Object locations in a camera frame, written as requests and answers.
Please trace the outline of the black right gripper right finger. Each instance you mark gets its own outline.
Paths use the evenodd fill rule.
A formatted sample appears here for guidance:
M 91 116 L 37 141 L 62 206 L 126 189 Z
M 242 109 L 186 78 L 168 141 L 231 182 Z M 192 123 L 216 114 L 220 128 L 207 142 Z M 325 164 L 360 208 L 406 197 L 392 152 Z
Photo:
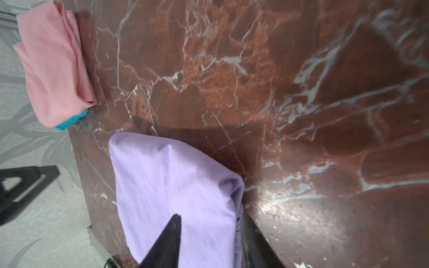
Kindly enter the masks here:
M 285 268 L 256 223 L 244 213 L 241 220 L 242 265 L 244 268 Z

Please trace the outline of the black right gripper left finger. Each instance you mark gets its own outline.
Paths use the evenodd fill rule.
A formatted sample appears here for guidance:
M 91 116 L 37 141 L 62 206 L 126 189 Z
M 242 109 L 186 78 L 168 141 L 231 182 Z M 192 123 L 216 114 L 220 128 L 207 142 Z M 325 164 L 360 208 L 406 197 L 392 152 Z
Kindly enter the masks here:
M 182 218 L 174 214 L 139 268 L 178 268 L 181 235 Z

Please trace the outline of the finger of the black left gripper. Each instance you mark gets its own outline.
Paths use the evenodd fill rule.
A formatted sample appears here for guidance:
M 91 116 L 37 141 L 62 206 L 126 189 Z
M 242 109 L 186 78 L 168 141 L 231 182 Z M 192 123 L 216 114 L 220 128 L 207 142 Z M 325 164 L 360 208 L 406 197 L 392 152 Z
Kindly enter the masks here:
M 60 175 L 56 165 L 26 166 L 1 170 L 1 225 L 19 216 L 30 203 Z M 6 189 L 3 183 L 18 179 L 18 183 Z

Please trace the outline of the purple t-shirt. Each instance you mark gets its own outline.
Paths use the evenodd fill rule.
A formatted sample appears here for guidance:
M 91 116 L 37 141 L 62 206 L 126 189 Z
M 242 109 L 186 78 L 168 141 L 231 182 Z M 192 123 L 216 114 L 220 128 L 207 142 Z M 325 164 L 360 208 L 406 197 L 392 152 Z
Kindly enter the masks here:
M 109 140 L 118 215 L 143 261 L 171 217 L 182 219 L 179 267 L 239 268 L 242 177 L 178 140 L 119 131 Z

